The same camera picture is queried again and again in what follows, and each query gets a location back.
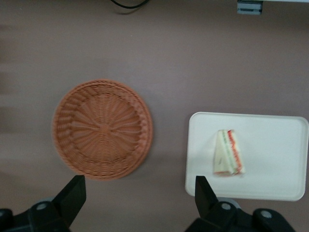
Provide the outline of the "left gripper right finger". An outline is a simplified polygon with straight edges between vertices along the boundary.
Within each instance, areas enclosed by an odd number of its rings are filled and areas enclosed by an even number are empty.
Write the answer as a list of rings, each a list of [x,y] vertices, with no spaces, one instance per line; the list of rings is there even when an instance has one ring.
[[[240,232],[237,225],[239,208],[231,201],[220,201],[204,176],[195,182],[195,203],[199,218],[186,229],[187,232]]]

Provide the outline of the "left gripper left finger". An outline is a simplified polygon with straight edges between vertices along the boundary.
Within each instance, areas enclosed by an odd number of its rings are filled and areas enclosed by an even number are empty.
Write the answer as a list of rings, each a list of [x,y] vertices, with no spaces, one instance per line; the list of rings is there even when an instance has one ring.
[[[86,201],[85,177],[76,175],[51,201],[28,210],[31,232],[69,232]]]

